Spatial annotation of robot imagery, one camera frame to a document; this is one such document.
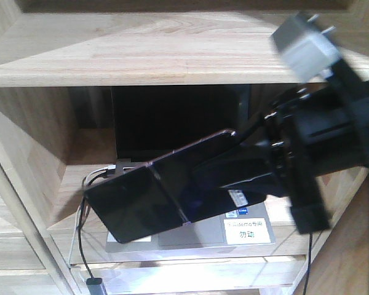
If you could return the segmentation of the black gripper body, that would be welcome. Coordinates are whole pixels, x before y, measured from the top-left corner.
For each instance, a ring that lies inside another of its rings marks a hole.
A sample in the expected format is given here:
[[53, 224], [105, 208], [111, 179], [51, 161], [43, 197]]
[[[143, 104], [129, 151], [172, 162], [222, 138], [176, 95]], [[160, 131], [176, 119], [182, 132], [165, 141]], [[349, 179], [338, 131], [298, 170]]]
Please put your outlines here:
[[277, 175], [286, 185], [298, 232], [330, 228], [318, 176], [369, 168], [369, 82], [350, 91], [293, 87], [277, 95], [265, 117]]

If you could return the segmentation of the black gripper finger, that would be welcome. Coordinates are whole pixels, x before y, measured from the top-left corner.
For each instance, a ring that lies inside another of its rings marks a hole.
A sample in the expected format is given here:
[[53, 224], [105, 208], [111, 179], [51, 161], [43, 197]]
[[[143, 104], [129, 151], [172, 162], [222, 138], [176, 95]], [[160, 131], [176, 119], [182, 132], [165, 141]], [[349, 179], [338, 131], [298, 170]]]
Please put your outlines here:
[[262, 113], [256, 113], [232, 134], [231, 144], [267, 144], [268, 138], [265, 118]]
[[288, 195], [266, 140], [240, 143], [196, 166], [193, 177], [204, 189], [237, 189], [276, 197]]

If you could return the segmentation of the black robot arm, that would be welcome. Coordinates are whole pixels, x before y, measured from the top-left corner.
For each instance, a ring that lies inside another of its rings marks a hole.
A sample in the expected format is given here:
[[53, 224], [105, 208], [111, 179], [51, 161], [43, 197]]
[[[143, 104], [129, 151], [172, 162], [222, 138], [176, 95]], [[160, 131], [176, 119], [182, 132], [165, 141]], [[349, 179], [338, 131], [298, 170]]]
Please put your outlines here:
[[326, 80], [315, 92], [279, 95], [231, 149], [194, 169], [200, 187], [288, 196], [299, 233], [329, 229], [316, 179], [369, 167], [369, 82], [343, 60], [327, 69]]

